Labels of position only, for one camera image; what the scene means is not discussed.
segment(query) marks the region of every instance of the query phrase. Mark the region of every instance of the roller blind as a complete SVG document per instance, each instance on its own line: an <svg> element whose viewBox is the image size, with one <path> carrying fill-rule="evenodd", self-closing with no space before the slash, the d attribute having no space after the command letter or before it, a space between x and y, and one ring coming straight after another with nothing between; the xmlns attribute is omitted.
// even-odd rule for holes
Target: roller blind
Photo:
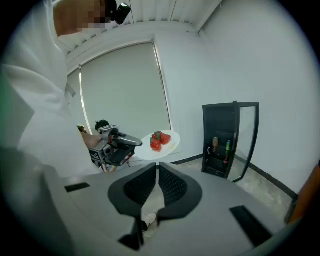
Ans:
<svg viewBox="0 0 320 256"><path fill-rule="evenodd" d="M142 139L170 130L166 100L152 43L122 48L81 67L82 93L93 133L107 120Z"/></svg>

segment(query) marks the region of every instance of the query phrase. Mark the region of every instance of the white wall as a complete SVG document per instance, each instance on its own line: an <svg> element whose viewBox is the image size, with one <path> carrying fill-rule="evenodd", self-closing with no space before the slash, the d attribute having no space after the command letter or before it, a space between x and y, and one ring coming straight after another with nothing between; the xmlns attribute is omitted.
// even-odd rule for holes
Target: white wall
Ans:
<svg viewBox="0 0 320 256"><path fill-rule="evenodd" d="M170 163L202 154L202 105L223 103L225 99L223 88L214 81L208 51L190 24L146 22L113 29L75 49L67 57L68 70L114 48L147 40L155 42L172 129L181 139L176 151L161 161ZM144 163L140 160L133 165Z"/></svg>
<svg viewBox="0 0 320 256"><path fill-rule="evenodd" d="M251 162L298 193L320 157L320 75L308 41L272 1L225 0L203 31L226 100L260 102Z"/></svg>

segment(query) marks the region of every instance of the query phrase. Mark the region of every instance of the white shirt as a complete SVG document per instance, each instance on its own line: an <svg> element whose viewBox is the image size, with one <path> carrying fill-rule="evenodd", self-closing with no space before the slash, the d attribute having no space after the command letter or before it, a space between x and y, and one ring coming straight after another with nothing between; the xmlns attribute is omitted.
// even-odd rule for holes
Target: white shirt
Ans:
<svg viewBox="0 0 320 256"><path fill-rule="evenodd" d="M101 172L91 161L65 98L65 56L55 44L51 0L36 5L8 42L2 72L8 88L1 144L36 157L60 177Z"/></svg>

